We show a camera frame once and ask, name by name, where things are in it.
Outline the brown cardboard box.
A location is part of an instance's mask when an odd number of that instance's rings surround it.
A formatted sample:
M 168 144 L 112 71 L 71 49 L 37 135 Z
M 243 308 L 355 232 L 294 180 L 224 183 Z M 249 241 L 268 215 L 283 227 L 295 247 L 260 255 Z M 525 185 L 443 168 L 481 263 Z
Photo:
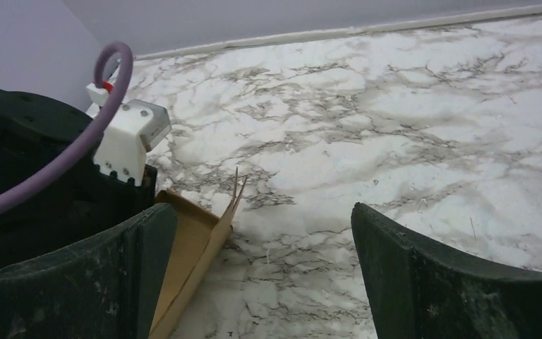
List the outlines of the brown cardboard box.
M 239 186 L 239 173 L 235 172 L 231 200 L 220 217 L 171 189 L 156 195 L 156 202 L 174 209 L 177 228 L 150 338 L 169 338 L 177 328 L 182 313 L 233 230 L 231 223 L 245 186 Z

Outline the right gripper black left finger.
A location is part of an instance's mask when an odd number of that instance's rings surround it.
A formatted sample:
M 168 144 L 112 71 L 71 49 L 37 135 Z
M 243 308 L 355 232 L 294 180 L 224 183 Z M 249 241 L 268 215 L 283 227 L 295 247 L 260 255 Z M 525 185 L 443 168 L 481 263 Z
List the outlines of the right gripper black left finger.
M 0 270 L 0 338 L 147 338 L 176 234 L 166 203 Z

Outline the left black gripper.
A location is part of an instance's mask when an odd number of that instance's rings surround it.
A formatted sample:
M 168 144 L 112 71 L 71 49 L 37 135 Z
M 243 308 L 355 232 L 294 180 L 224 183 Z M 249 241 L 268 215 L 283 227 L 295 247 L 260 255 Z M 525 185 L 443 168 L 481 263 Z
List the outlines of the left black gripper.
M 154 202 L 157 170 L 141 186 L 102 174 L 100 137 L 74 146 L 84 112 L 34 93 L 0 89 L 0 269 L 90 237 Z

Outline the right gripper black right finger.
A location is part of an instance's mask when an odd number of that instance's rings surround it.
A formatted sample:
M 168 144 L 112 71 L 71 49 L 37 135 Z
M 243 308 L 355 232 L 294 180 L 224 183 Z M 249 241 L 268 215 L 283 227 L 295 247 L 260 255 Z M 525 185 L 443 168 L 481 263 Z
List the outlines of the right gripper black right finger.
M 363 203 L 351 230 L 379 338 L 542 338 L 542 272 L 467 254 Z

